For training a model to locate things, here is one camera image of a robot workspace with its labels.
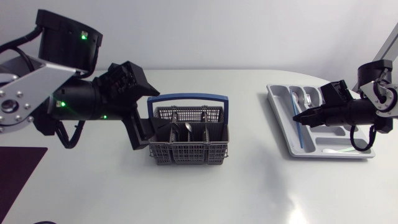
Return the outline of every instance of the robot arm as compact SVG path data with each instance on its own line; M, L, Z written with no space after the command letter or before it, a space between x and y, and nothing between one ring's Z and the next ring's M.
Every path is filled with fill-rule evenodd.
M321 87L324 104L310 108L293 117L293 120L311 127L351 125L350 139L359 151L368 150L376 132L392 130L392 119L398 118L398 85L391 82L392 61L398 56L398 24L392 30L373 62L358 68L358 83L354 91L361 99L354 100L344 80ZM371 124L369 144L365 148L355 145L356 125Z
M92 82L82 79L95 69L99 32L44 10L36 24L31 34L0 46L0 53L11 49L21 54L0 64L0 133L34 123L44 135L57 134L66 148L73 148L86 120L113 119L125 124L133 149L142 149L159 128L170 125L169 120L140 118L137 100L160 94L141 67L113 63ZM39 58L24 55L17 46L41 31ZM61 120L79 121L71 140Z

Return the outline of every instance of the cutlery tray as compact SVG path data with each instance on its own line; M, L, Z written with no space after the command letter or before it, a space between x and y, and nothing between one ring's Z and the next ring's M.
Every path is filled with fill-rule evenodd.
M323 97L317 86L297 86L297 85L267 85L268 100L276 115L279 126L284 134L287 148L294 157L329 157L329 158L372 158L375 153L372 148L360 152L355 150L349 140L349 130L351 126L318 126L310 128L300 125L303 148L300 145L299 131L297 123L293 121L294 108L297 114L311 108L320 106ZM306 96L309 95L311 104L308 105ZM367 137L362 130L355 131L354 139L359 147L367 144Z
M152 104L168 100L221 101L222 106L161 106ZM157 165L221 165L228 157L228 97L203 93L176 93L148 98L150 117L169 119L170 128L160 130L149 139L150 156ZM188 123L192 139L188 138Z

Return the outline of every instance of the spoon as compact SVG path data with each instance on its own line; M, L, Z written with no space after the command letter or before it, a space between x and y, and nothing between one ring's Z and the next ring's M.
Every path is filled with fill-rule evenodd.
M191 124L185 123L185 127L187 127L187 129L188 129L188 141L190 141L191 139L193 141L193 132L192 132Z

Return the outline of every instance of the white wall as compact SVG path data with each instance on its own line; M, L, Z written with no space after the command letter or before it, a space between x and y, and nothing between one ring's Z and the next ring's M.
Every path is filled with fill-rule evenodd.
M104 34L98 69L279 69L350 85L398 22L396 0L0 0L0 42L30 32L38 8Z

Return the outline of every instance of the white plastic tray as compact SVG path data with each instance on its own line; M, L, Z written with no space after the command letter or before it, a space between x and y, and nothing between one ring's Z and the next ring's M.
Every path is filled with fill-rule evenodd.
M300 146L297 123L293 121L294 109L290 91L298 96L295 102L297 114L309 109L305 102L305 94L310 94L312 107L320 106L323 102L322 94L317 86L295 85L267 85L268 99L282 128L289 152L294 157L327 157L327 158L373 158L372 148L360 152L355 150L349 140L351 126L318 126L310 128L300 124L303 148ZM357 129L355 141L359 147L367 144L368 139Z

